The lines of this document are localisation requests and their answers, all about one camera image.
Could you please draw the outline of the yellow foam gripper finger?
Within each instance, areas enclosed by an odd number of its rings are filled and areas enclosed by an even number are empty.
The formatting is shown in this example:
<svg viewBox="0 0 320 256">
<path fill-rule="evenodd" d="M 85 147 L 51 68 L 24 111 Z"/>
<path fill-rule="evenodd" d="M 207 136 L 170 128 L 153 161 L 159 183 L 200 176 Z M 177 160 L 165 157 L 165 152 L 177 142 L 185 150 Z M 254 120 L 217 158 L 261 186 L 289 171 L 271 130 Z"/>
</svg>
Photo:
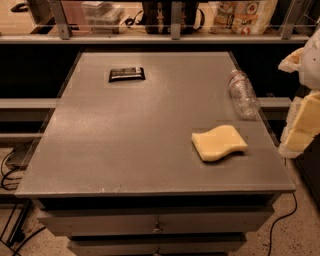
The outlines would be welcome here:
<svg viewBox="0 0 320 256">
<path fill-rule="evenodd" d="M 280 64 L 278 65 L 278 69 L 287 73 L 292 73 L 294 71 L 299 70 L 299 62 L 301 55 L 303 53 L 304 48 L 301 47 L 291 54 L 289 54 L 286 58 L 284 58 Z"/>
</svg>

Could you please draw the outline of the yellow foam-padded gripper finger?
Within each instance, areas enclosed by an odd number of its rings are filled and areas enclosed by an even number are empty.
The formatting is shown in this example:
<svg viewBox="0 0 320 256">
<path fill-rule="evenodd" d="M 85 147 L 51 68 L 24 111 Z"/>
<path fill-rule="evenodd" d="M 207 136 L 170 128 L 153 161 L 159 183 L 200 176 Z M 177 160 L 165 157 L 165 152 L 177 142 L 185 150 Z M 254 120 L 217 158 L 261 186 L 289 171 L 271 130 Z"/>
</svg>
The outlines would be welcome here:
<svg viewBox="0 0 320 256">
<path fill-rule="evenodd" d="M 319 134 L 320 92 L 312 91 L 304 98 L 295 97 L 291 103 L 278 151 L 284 158 L 296 158 Z"/>
</svg>

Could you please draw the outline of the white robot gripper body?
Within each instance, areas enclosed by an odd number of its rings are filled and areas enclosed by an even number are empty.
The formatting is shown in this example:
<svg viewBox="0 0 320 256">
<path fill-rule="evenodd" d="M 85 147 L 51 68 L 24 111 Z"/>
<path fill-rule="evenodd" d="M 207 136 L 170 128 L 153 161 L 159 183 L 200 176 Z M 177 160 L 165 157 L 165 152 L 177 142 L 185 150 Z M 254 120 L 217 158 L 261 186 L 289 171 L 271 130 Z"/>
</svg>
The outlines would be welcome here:
<svg viewBox="0 0 320 256">
<path fill-rule="evenodd" d="M 311 90 L 320 90 L 320 29 L 309 38 L 303 48 L 299 81 Z"/>
</svg>

